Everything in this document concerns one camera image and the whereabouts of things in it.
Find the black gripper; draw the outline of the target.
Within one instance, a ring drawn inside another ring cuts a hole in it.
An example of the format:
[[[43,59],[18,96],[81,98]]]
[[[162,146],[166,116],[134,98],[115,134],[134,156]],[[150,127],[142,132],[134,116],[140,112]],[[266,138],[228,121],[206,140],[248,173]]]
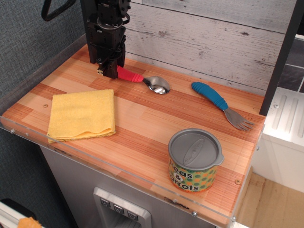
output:
[[[112,22],[99,19],[96,14],[94,19],[94,41],[97,49],[98,74],[117,79],[117,65],[123,67],[125,60],[125,31],[122,18],[115,18]]]

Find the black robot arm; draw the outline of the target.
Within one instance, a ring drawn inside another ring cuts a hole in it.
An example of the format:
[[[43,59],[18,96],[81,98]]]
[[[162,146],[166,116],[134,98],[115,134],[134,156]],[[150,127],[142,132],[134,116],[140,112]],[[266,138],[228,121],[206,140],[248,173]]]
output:
[[[129,0],[85,0],[82,2],[90,62],[98,73],[118,78],[125,61],[125,24],[130,22]]]

